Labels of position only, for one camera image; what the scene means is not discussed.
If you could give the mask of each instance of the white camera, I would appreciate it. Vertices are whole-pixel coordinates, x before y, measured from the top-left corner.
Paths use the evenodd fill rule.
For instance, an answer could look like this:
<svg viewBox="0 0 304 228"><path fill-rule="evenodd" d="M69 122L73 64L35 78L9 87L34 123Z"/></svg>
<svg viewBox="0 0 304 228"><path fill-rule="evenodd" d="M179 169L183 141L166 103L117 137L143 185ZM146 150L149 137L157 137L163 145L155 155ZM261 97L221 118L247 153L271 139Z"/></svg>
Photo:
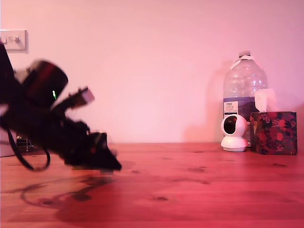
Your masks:
<svg viewBox="0 0 304 228"><path fill-rule="evenodd" d="M248 147L248 142L243 138L248 128L247 121L238 114L225 117L221 124L225 134L221 146L225 151L243 152Z"/></svg>

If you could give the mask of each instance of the camera lens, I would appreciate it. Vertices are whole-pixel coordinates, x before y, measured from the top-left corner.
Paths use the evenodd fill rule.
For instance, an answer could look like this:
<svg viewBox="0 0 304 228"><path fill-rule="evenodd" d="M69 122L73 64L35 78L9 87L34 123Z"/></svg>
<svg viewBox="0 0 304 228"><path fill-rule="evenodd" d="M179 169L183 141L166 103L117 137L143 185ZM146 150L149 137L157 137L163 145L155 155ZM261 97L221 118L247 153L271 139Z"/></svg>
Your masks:
<svg viewBox="0 0 304 228"><path fill-rule="evenodd" d="M236 116L229 116L224 122L224 131L228 134L233 134L236 130Z"/></svg>

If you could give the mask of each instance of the black cable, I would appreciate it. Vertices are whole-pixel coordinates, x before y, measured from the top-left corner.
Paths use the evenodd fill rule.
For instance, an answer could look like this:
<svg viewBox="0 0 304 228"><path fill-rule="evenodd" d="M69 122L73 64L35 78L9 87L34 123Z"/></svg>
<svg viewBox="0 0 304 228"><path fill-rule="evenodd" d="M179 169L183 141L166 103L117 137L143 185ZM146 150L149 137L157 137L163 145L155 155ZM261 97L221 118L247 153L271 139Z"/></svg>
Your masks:
<svg viewBox="0 0 304 228"><path fill-rule="evenodd" d="M46 170L49 165L50 165L50 162L51 162L51 156L49 154L49 152L47 151L47 149L44 149L44 152L46 153L47 155L47 163L45 165L45 167L38 167L38 168L34 168L33 166L31 166L23 157L22 157L22 154L20 153L18 147L16 146L15 144L15 141L14 141L14 138L10 132L10 129L7 129L7 132L8 132L8 136L9 136L9 143L10 143L10 146L11 148L13 149L16 157L18 158L18 160L26 167L28 168L29 170L31 171L34 171L34 172L38 172L38 171L44 171Z"/></svg>

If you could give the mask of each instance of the green led light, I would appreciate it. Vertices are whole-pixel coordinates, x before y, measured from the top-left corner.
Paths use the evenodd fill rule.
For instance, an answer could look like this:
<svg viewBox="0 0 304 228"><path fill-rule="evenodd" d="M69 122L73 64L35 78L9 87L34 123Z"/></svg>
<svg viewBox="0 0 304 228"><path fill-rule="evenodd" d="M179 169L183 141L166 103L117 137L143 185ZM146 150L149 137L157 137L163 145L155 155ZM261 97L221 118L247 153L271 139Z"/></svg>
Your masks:
<svg viewBox="0 0 304 228"><path fill-rule="evenodd" d="M53 97L56 99L56 94L55 91L53 90Z"/></svg>

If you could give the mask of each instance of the bottle cap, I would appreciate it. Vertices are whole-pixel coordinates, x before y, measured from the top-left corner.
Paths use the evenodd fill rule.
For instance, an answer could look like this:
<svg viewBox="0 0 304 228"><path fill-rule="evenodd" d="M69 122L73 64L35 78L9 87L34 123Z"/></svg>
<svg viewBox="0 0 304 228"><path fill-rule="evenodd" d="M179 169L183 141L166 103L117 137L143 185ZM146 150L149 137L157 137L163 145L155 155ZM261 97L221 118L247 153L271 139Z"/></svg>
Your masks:
<svg viewBox="0 0 304 228"><path fill-rule="evenodd" d="M250 53L250 51L241 51L238 54L238 57L241 58L242 56L251 56L251 53Z"/></svg>

